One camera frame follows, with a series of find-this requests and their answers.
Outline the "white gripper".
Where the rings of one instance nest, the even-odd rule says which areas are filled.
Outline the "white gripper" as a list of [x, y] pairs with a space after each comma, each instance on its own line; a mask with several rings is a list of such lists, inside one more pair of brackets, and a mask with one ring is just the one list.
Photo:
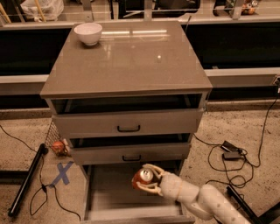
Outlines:
[[163, 196], [168, 200], [177, 200], [181, 190], [183, 180], [174, 173], [166, 172], [164, 169], [154, 164], [144, 164], [142, 169], [143, 179], [161, 179], [160, 185], [136, 183], [136, 186], [147, 193], [154, 193]]

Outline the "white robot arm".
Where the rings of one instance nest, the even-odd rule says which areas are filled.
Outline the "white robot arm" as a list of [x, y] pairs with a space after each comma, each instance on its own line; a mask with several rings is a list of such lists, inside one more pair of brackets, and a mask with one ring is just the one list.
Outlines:
[[250, 224], [214, 186], [205, 184], [198, 187], [154, 164], [144, 164], [131, 184], [135, 189], [181, 203], [202, 220], [216, 217], [223, 224]]

